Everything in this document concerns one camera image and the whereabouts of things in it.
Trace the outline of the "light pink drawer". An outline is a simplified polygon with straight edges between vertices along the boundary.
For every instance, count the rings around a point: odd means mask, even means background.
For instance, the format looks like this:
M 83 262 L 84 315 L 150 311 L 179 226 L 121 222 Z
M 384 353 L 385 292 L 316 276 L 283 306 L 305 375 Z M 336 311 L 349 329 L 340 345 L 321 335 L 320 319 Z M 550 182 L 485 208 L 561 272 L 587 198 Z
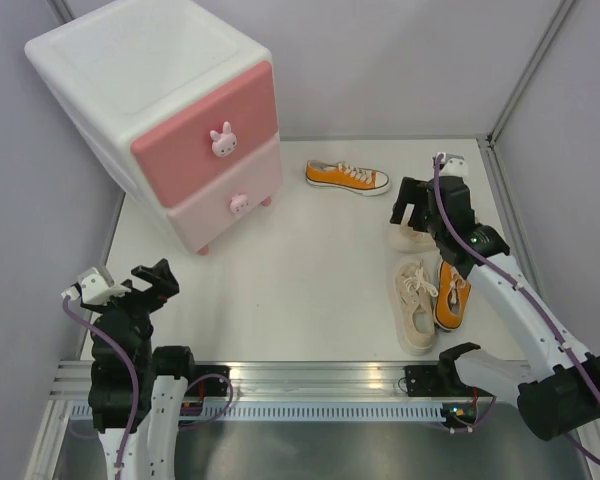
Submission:
M 184 248 L 192 254 L 205 255 L 210 243 L 237 220 L 256 206 L 268 204 L 282 183 L 280 139 L 274 136 L 170 209 L 167 218 Z M 236 218 L 229 210 L 229 203 L 241 193 L 248 196 L 250 211 Z

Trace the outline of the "cream sneaker with laces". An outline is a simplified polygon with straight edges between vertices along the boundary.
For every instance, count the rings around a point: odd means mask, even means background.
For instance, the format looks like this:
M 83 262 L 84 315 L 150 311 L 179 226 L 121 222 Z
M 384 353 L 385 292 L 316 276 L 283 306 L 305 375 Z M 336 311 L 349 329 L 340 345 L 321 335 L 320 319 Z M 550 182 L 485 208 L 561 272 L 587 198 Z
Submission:
M 416 356 L 425 355 L 435 343 L 433 301 L 438 288 L 423 260 L 403 257 L 389 277 L 388 293 L 401 348 Z

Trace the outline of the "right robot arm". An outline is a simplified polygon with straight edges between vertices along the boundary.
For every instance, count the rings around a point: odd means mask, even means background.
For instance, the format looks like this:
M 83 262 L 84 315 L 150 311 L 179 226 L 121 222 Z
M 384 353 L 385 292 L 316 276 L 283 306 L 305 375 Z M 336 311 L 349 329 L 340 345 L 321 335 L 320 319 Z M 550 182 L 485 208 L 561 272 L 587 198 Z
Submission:
M 548 441 L 600 419 L 600 355 L 555 318 L 522 274 L 510 248 L 479 223 L 463 179 L 405 177 L 391 222 L 413 209 L 410 227 L 432 235 L 441 258 L 456 268 L 504 321 L 524 354 L 499 359 L 466 342 L 439 355 L 436 381 L 449 395 L 474 387 L 514 406 L 524 423 Z

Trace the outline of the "dark pink drawer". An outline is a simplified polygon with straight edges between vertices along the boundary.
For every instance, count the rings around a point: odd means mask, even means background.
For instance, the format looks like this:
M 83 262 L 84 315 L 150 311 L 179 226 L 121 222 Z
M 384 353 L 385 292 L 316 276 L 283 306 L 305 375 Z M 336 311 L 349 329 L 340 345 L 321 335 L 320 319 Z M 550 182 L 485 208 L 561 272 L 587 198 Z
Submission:
M 229 121 L 237 137 L 226 157 L 212 153 L 211 130 Z M 278 132 L 272 65 L 262 61 L 134 140 L 135 156 L 160 204 L 190 197 Z

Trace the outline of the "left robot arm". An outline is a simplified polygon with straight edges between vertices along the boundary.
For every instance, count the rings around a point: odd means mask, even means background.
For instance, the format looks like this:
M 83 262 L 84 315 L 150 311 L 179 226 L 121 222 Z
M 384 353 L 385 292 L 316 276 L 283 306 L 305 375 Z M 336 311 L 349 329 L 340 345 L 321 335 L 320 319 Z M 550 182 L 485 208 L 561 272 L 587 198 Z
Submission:
M 88 403 L 108 478 L 172 479 L 180 408 L 198 372 L 190 348 L 152 345 L 152 313 L 179 292 L 168 261 L 137 266 L 131 277 L 148 288 L 97 268 L 78 281 L 81 307 L 97 315 Z

